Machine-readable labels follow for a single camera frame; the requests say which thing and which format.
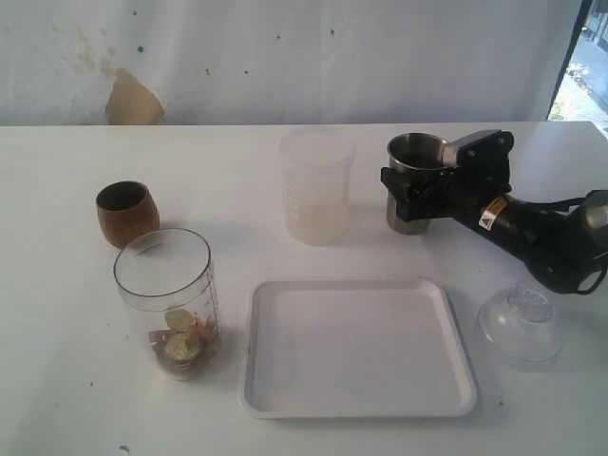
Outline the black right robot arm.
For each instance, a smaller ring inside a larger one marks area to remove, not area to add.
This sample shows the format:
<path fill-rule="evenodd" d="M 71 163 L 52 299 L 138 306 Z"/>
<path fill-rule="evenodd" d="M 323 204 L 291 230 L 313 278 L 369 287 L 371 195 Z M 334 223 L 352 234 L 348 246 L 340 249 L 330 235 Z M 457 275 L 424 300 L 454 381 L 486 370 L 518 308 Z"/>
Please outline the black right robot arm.
<path fill-rule="evenodd" d="M 453 219 L 520 260 L 548 290 L 592 293 L 607 275 L 607 193 L 529 202 L 511 197 L 511 132 L 490 129 L 454 142 L 407 133 L 387 145 L 381 170 L 387 222 L 418 234 L 417 222 Z"/>

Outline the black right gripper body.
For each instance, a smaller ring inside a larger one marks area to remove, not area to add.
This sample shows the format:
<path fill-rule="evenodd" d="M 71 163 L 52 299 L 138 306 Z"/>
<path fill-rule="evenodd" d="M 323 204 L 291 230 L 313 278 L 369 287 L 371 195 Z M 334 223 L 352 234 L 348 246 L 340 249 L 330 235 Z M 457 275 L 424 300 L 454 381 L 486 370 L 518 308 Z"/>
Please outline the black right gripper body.
<path fill-rule="evenodd" d="M 514 146 L 511 132 L 474 148 L 475 157 L 453 168 L 448 185 L 449 214 L 463 214 L 492 198 L 511 192 L 509 152 Z"/>

